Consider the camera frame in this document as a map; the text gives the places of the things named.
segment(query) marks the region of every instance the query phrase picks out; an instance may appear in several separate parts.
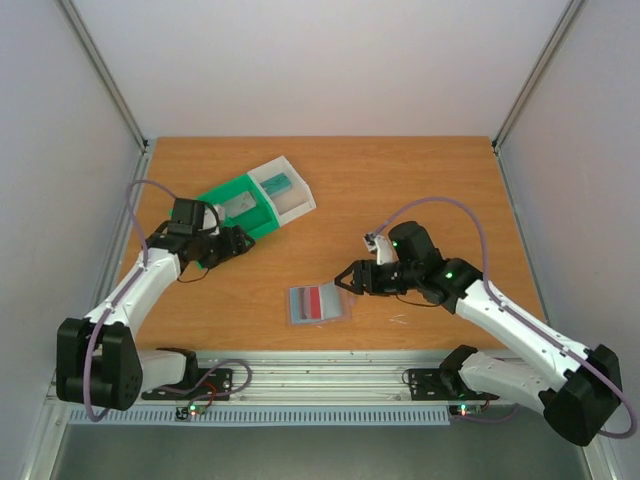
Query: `white robotic arm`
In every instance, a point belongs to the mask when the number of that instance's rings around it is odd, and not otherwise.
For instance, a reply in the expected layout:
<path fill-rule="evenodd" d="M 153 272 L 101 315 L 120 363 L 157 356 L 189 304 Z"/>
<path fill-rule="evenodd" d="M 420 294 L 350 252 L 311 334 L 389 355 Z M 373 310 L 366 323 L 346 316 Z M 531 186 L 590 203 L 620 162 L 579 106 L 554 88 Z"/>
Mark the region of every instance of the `white robotic arm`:
<path fill-rule="evenodd" d="M 468 262 L 444 259 L 416 222 L 402 223 L 390 231 L 395 252 L 390 251 L 388 241 L 378 237 L 365 236 L 377 260 L 353 262 L 336 277 L 337 286 L 358 295 L 404 295 L 417 290 L 431 304 L 492 334 L 527 364 L 516 366 L 460 346 L 440 365 L 440 381 L 453 399 L 465 392 L 497 395 L 543 414 L 572 443 L 591 441 L 620 399 L 578 360 L 593 366 L 621 390 L 615 353 L 603 345 L 592 351 L 556 332 L 490 282 L 485 285 L 482 272 Z"/>
<path fill-rule="evenodd" d="M 197 380 L 193 352 L 138 352 L 134 339 L 160 295 L 189 263 L 211 269 L 255 245 L 240 227 L 222 227 L 223 215 L 222 207 L 177 198 L 171 220 L 147 239 L 146 248 L 115 290 L 84 318 L 62 323 L 56 354 L 60 399 L 82 403 L 90 397 L 91 405 L 126 410 L 140 392 L 161 385 L 193 387 Z"/>

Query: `green box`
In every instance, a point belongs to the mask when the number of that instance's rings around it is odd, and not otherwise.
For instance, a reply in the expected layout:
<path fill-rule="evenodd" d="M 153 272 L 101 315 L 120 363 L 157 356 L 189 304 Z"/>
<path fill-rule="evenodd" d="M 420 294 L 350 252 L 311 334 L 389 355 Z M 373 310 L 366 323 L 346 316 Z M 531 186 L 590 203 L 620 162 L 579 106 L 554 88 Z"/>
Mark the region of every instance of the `green box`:
<path fill-rule="evenodd" d="M 234 178 L 230 182 L 209 190 L 207 193 L 200 195 L 198 200 L 204 200 L 212 205 L 223 205 L 244 192 L 251 194 L 256 206 L 235 218 L 225 218 L 224 222 L 222 222 L 223 226 L 240 225 L 254 240 L 258 240 L 277 230 L 280 224 L 271 208 L 271 204 L 266 199 L 263 190 L 255 184 L 248 174 Z"/>

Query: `cable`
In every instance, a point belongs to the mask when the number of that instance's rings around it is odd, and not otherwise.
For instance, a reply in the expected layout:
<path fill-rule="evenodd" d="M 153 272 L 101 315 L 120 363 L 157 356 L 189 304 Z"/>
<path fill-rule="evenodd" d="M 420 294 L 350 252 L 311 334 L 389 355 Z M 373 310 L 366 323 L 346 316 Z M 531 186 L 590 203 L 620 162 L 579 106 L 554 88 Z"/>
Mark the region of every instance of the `cable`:
<path fill-rule="evenodd" d="M 404 383 L 405 385 L 407 385 L 407 386 L 409 386 L 409 387 L 410 387 L 410 386 L 411 386 L 411 384 L 410 384 L 409 382 L 405 381 L 405 379 L 404 379 L 404 375 L 405 375 L 405 373 L 407 373 L 409 370 L 410 370 L 410 369 L 409 369 L 409 368 L 407 368 L 404 372 L 402 372 L 402 376 L 400 377 L 400 380 L 402 380 L 402 383 Z"/>
<path fill-rule="evenodd" d="M 207 228 L 206 230 L 202 230 L 200 232 L 205 235 L 208 235 L 209 233 L 215 232 L 218 228 L 222 228 L 222 223 L 220 222 L 220 216 L 218 215 L 216 207 L 211 205 L 208 202 L 206 203 L 206 207 L 211 211 L 211 213 L 213 214 L 213 218 L 216 220 L 216 224 L 213 227 Z"/>
<path fill-rule="evenodd" d="M 204 277 L 206 277 L 207 275 L 209 275 L 209 272 L 211 271 L 210 268 L 207 268 L 207 271 L 204 272 L 204 274 L 202 274 L 201 276 L 199 276 L 198 278 L 194 278 L 191 280 L 182 280 L 180 277 L 178 277 L 178 283 L 194 283 L 194 282 L 199 282 L 200 280 L 203 280 Z"/>
<path fill-rule="evenodd" d="M 229 365 L 230 363 L 233 363 L 233 364 L 236 364 L 236 365 L 240 365 L 241 367 L 243 367 L 247 371 L 247 379 L 238 388 L 229 390 L 228 392 L 218 392 L 218 393 L 216 393 L 216 397 L 228 397 L 229 395 L 233 395 L 234 393 L 241 392 L 242 390 L 247 388 L 249 386 L 249 384 L 251 383 L 251 380 L 253 379 L 253 370 L 251 370 L 251 367 L 249 366 L 249 364 L 247 362 L 245 362 L 244 360 L 240 360 L 240 359 L 237 359 L 237 358 L 230 358 L 228 360 L 222 360 L 221 362 L 216 363 L 213 367 L 211 367 L 209 370 L 207 370 L 204 375 L 202 375 L 200 380 L 198 380 L 196 382 L 196 384 L 192 388 L 189 388 L 189 389 L 180 389 L 180 388 L 167 387 L 166 385 L 164 385 L 162 387 L 158 387 L 158 388 L 160 390 L 164 390 L 165 392 L 181 393 L 183 395 L 188 395 L 191 392 L 195 391 L 200 385 L 202 385 L 206 381 L 206 379 L 209 377 L 209 375 L 211 375 L 215 370 L 217 370 L 218 368 L 223 367 L 225 365 Z"/>
<path fill-rule="evenodd" d="M 113 300 L 111 301 L 111 306 L 106 308 L 104 312 L 102 312 L 102 315 L 100 315 L 98 322 L 94 325 L 91 336 L 89 337 L 87 351 L 84 356 L 84 371 L 82 372 L 82 402 L 84 403 L 84 409 L 87 412 L 87 417 L 89 417 L 89 420 L 91 420 L 92 422 L 99 422 L 105 417 L 105 415 L 107 415 L 107 413 L 109 413 L 109 409 L 105 408 L 104 410 L 102 410 L 102 412 L 96 414 L 93 411 L 93 407 L 91 405 L 91 364 L 93 362 L 93 351 L 96 348 L 98 336 L 109 315 L 115 311 L 116 305 L 118 305 L 120 300 L 122 300 L 122 298 L 129 291 L 138 277 L 142 275 L 142 272 L 144 272 L 147 264 L 149 263 L 149 248 L 147 247 L 147 239 L 144 236 L 142 225 L 140 225 L 140 222 L 136 218 L 136 213 L 133 209 L 133 205 L 131 204 L 131 193 L 133 191 L 133 187 L 136 185 L 141 185 L 143 183 L 158 187 L 161 190 L 164 190 L 172 198 L 177 198 L 176 195 L 167 187 L 152 180 L 136 180 L 135 182 L 131 182 L 129 185 L 127 185 L 127 188 L 125 189 L 125 207 L 127 209 L 127 212 L 129 213 L 129 218 L 133 223 L 136 234 L 138 235 L 138 240 L 140 240 L 140 246 L 142 247 L 143 266 L 138 268 L 138 270 L 136 270 L 131 276 L 129 281 L 127 281 L 127 283 L 118 291 L 118 293 L 115 294 Z"/>
<path fill-rule="evenodd" d="M 208 386 L 209 388 L 211 388 L 211 398 L 209 399 L 209 402 L 207 403 L 207 405 L 204 407 L 205 411 L 207 410 L 207 408 L 209 408 L 211 406 L 211 404 L 213 403 L 213 400 L 216 398 L 216 395 L 218 393 L 218 390 L 216 390 L 216 387 L 214 387 L 213 385 L 211 385 L 209 382 L 204 382 L 203 385 Z"/>
<path fill-rule="evenodd" d="M 505 423 L 511 420 L 520 411 L 520 408 L 522 408 L 520 405 L 516 405 L 515 407 L 513 407 L 513 409 L 509 413 L 507 413 L 504 417 L 500 417 L 500 418 L 483 418 L 477 415 L 450 415 L 450 417 L 454 420 L 465 420 L 467 422 L 495 425 L 498 423 Z"/>
<path fill-rule="evenodd" d="M 420 199 L 415 200 L 415 201 L 413 201 L 411 203 L 408 203 L 404 207 L 400 208 L 397 212 L 395 212 L 393 215 L 391 215 L 382 225 L 380 225 L 377 229 L 375 229 L 372 232 L 372 235 L 374 237 L 376 235 L 379 235 L 380 232 L 382 232 L 393 220 L 395 220 L 399 215 L 401 215 L 402 213 L 406 212 L 410 208 L 413 208 L 416 205 L 421 205 L 423 203 L 430 203 L 430 202 L 444 202 L 444 203 L 449 203 L 451 205 L 455 205 L 456 207 L 462 209 L 467 215 L 469 215 L 469 217 L 471 217 L 471 220 L 473 221 L 473 223 L 474 223 L 474 225 L 475 225 L 475 227 L 476 227 L 476 229 L 478 231 L 478 235 L 480 236 L 480 246 L 482 248 L 482 268 L 484 270 L 482 283 L 484 285 L 484 289 L 487 292 L 487 295 L 489 296 L 489 298 L 491 298 L 491 300 L 493 300 L 496 304 L 500 305 L 500 308 L 502 308 L 504 311 L 509 313 L 518 322 L 520 322 L 523 325 L 527 326 L 529 329 L 531 329 L 533 332 L 537 333 L 539 336 L 541 336 L 543 339 L 545 339 L 547 342 L 549 342 L 555 348 L 557 348 L 558 350 L 564 352 L 569 358 L 571 358 L 572 360 L 576 361 L 580 366 L 582 366 L 585 369 L 587 369 L 598 380 L 600 380 L 604 385 L 606 385 L 607 388 L 609 388 L 620 399 L 620 401 L 624 404 L 624 406 L 627 409 L 627 412 L 629 413 L 629 420 L 630 420 L 629 429 L 626 432 L 621 432 L 621 433 L 617 433 L 617 432 L 616 433 L 611 433 L 611 432 L 607 432 L 605 430 L 601 430 L 598 433 L 600 433 L 600 435 L 602 435 L 602 436 L 605 436 L 605 437 L 608 437 L 608 438 L 616 438 L 616 439 L 624 439 L 624 438 L 632 437 L 636 433 L 636 431 L 638 430 L 638 417 L 637 417 L 635 409 L 633 408 L 633 405 L 631 405 L 631 401 L 622 392 L 622 390 L 620 390 L 611 380 L 609 380 L 605 375 L 603 375 L 596 367 L 591 365 L 589 362 L 584 360 L 582 357 L 577 355 L 575 352 L 573 352 L 571 350 L 564 350 L 565 347 L 561 342 L 556 340 L 554 337 L 552 337 L 547 332 L 542 330 L 536 324 L 530 322 L 523 315 L 518 313 L 515 309 L 513 309 L 509 304 L 507 304 L 505 302 L 505 300 L 507 300 L 506 298 L 504 300 L 502 300 L 493 292 L 493 290 L 491 289 L 491 284 L 489 282 L 489 248 L 488 248 L 487 236 L 485 234 L 484 228 L 482 227 L 482 224 L 480 223 L 480 219 L 476 216 L 476 214 L 473 212 L 473 210 L 471 210 L 471 208 L 469 208 L 467 205 L 465 205 L 464 203 L 462 203 L 462 202 L 460 202 L 458 200 L 455 200 L 453 198 L 448 198 L 448 197 L 424 197 L 424 198 L 420 198 Z"/>
<path fill-rule="evenodd" d="M 414 307 L 427 307 L 427 308 L 432 308 L 432 307 L 439 307 L 440 304 L 435 304 L 435 303 L 414 303 L 414 302 L 408 302 L 407 300 L 403 300 L 400 298 L 400 296 L 396 293 L 396 300 L 402 302 L 402 303 L 406 303 L 407 305 L 413 305 Z"/>

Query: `metal bracket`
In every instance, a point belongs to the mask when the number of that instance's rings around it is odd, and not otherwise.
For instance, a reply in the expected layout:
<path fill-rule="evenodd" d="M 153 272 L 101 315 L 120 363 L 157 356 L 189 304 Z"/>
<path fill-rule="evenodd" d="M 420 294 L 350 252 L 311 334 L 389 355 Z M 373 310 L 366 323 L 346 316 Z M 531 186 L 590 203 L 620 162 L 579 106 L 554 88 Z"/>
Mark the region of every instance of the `metal bracket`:
<path fill-rule="evenodd" d="M 202 378 L 203 375 L 207 373 L 208 369 L 200 368 L 198 369 L 198 378 Z M 213 385 L 216 388 L 216 392 L 223 393 L 229 392 L 233 387 L 233 370 L 230 368 L 219 368 L 215 370 L 213 373 L 209 374 L 207 378 L 207 382 Z M 188 395 L 184 395 L 181 393 L 170 393 L 165 392 L 164 390 L 154 389 L 147 392 L 142 392 L 143 400 L 191 400 L 192 398 L 198 397 L 200 395 L 207 395 L 211 392 L 211 389 L 206 385 L 201 385 L 196 388 L 193 392 Z M 216 402 L 227 402 L 229 401 L 229 395 L 223 395 L 216 397 Z"/>
<path fill-rule="evenodd" d="M 409 387 L 411 400 L 469 402 L 496 400 L 498 397 L 485 393 L 465 392 L 456 396 L 440 379 L 439 368 L 410 368 L 402 374 L 402 381 Z"/>

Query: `orange wooden surface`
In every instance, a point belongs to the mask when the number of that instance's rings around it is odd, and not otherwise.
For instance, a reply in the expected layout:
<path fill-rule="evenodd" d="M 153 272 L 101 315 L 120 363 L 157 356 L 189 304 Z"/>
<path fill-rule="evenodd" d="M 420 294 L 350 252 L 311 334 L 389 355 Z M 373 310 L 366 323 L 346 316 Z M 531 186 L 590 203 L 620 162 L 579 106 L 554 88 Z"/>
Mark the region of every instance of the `orange wooden surface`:
<path fill-rule="evenodd" d="M 284 155 L 307 181 L 318 208 L 261 239 L 249 254 L 212 270 L 201 282 L 171 285 L 136 342 L 141 348 L 197 350 L 440 349 L 500 344 L 442 308 L 394 298 L 358 297 L 352 319 L 290 326 L 288 287 L 331 281 L 352 261 L 370 258 L 362 236 L 399 207 L 427 195 L 467 203 L 483 222 L 492 279 L 524 308 L 540 308 L 489 140 L 484 137 L 161 138 L 149 178 L 195 197 Z M 167 219 L 171 200 L 146 186 L 139 218 L 147 233 Z M 480 267 L 471 221 L 450 205 L 423 205 L 416 220 L 443 255 Z M 129 241 L 123 270 L 139 252 Z M 184 279 L 200 271 L 190 267 Z M 420 301 L 416 296 L 407 299 Z"/>

